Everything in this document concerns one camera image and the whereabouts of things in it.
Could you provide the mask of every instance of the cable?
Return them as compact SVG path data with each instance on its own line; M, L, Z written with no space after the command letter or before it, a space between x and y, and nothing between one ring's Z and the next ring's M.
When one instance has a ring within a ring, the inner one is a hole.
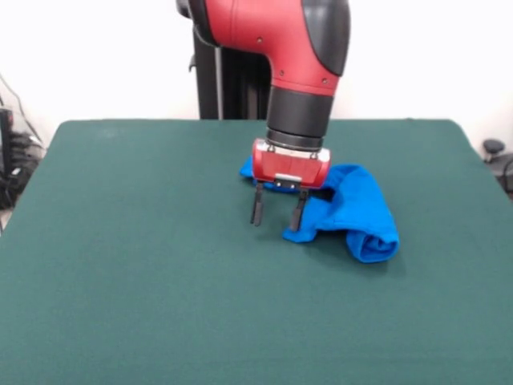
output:
M510 166L513 165L513 158L511 160L509 160L505 165L504 165L504 169L503 169L503 182L504 182L504 190L506 191L506 193L508 194L511 194L513 193L513 188L510 189L509 187L509 182L508 182L508 179L509 179L509 176L507 175L507 172L510 168Z
M42 144L42 139L41 139L41 136L39 136L38 132L35 131L35 128L32 124L30 124L29 120L27 119L26 115L25 115L25 112L23 111L23 105L22 105L22 100L20 99L19 95L14 92L14 90L10 87L10 85L8 84L8 82L4 79L4 77L2 76L2 73L0 72L0 81L2 81L2 83L6 86L7 90L15 97L15 99L18 101L18 109L19 109L19 112L20 114L22 114L22 118L23 120L25 120L25 123L26 125L29 127L30 131L34 134L34 136L36 138L38 138L39 140L39 143Z

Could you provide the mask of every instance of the white wall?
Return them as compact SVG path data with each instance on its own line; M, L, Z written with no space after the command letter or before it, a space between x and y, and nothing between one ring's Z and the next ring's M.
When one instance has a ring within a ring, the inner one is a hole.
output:
M334 118L450 118L476 148L488 136L513 148L511 1L350 4ZM0 5L0 71L47 141L69 119L198 117L192 26L175 0Z

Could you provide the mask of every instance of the green felt surface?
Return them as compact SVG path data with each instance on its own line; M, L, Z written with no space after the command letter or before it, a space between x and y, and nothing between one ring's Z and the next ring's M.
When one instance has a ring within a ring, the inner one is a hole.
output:
M238 176L262 122L66 123L0 240L0 384L511 384L513 211L447 121L333 121L401 234L282 240Z

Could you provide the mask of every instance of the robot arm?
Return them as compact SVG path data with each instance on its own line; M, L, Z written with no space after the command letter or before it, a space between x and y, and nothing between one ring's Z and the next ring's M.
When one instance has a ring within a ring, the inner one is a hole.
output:
M258 181L252 222L261 222L264 182L300 191L291 228L310 188L320 188L322 147L349 48L347 0L188 0L197 35L215 47L263 54L272 69L267 132L253 145Z

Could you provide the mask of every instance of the blue towel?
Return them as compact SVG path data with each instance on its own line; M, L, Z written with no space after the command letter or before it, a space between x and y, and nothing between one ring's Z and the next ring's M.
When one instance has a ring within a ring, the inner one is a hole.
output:
M252 157L246 161L240 174L252 178ZM265 187L283 193L296 192L271 183ZM286 229L284 239L304 243L313 241L319 230L347 230L345 241L349 251L360 262L387 261L397 253L399 236L394 219L369 172L356 164L333 166L322 189L333 190L332 200L310 197L299 231Z

